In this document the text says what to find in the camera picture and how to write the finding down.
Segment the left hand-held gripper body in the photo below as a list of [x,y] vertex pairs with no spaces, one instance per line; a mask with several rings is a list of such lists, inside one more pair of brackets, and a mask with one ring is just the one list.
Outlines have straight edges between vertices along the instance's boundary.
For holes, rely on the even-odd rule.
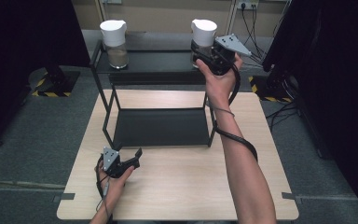
[[121,177],[131,165],[127,161],[121,161],[119,152],[109,148],[103,148],[103,170],[113,178]]

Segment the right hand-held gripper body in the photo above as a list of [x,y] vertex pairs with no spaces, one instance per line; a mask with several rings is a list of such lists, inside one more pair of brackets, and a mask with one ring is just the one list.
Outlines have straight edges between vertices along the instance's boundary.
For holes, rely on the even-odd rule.
[[252,52],[240,42],[236,35],[218,36],[212,46],[211,71],[218,76],[224,75],[235,62],[236,53],[248,57],[252,55]]

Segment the glass jar with white lid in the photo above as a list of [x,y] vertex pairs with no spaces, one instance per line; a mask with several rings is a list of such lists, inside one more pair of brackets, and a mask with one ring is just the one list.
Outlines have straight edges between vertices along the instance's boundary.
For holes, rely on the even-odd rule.
[[191,62],[196,66],[196,60],[200,54],[209,56],[214,42],[217,25],[214,21],[195,19],[191,22]]
[[103,21],[100,29],[109,64],[116,69],[126,67],[129,62],[125,39],[127,23],[123,20]]

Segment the black metal two-tier shelf rack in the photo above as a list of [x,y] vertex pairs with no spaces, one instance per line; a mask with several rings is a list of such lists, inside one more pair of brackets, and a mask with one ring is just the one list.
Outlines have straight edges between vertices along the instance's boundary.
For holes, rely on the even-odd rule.
[[210,146],[215,130],[213,113],[203,94],[195,105],[178,105],[182,91],[137,92],[139,105],[117,92],[119,86],[196,86],[205,83],[191,65],[189,50],[131,50],[130,63],[116,69],[109,65],[101,41],[96,44],[89,66],[103,101],[103,134],[110,147]]

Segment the person's left hand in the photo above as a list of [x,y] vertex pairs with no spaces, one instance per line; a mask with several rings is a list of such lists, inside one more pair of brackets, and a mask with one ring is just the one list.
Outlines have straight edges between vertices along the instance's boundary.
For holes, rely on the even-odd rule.
[[107,189],[103,196],[104,204],[113,210],[124,190],[127,179],[134,171],[134,167],[128,168],[120,178],[111,178],[103,170],[103,163],[100,161],[96,168],[98,177],[97,183],[102,189]]

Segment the person's right hand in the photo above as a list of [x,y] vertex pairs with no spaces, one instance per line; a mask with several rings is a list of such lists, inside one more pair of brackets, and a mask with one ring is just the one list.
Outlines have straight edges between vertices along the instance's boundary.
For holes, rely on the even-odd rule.
[[224,75],[216,76],[201,59],[196,60],[196,65],[205,76],[206,92],[212,105],[229,109],[229,95],[236,84],[235,72],[230,69]]

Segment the thin wrist band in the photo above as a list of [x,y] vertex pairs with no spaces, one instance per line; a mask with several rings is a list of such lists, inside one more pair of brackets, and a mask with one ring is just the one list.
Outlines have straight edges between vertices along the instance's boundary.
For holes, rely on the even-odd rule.
[[221,111],[221,112],[226,112],[226,113],[230,114],[233,118],[235,118],[235,114],[232,113],[230,110],[227,110],[227,109],[224,109],[224,108],[215,107],[215,106],[212,106],[212,105],[210,105],[209,107],[210,107],[212,110]]

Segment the stand base with striped tape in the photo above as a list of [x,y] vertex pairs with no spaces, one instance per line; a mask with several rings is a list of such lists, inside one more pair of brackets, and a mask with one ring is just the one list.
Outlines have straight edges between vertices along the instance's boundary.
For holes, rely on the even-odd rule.
[[78,71],[64,71],[60,67],[48,68],[36,83],[33,96],[69,97],[79,78]]
[[251,90],[261,101],[286,102],[291,103],[293,98],[287,93],[282,85],[269,86],[268,78],[265,76],[251,76],[249,83]]

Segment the black curtain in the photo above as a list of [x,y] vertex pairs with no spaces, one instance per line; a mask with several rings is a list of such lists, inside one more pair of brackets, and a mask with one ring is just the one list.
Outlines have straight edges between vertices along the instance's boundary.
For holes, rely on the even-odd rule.
[[358,197],[358,0],[291,0],[263,62],[294,77],[322,148]]
[[0,0],[0,132],[28,92],[28,77],[90,57],[71,0]]

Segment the white wall power outlet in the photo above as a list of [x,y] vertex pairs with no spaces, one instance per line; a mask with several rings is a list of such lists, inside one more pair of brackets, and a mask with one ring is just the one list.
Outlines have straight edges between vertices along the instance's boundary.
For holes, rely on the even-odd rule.
[[237,9],[240,10],[257,10],[259,0],[239,0]]

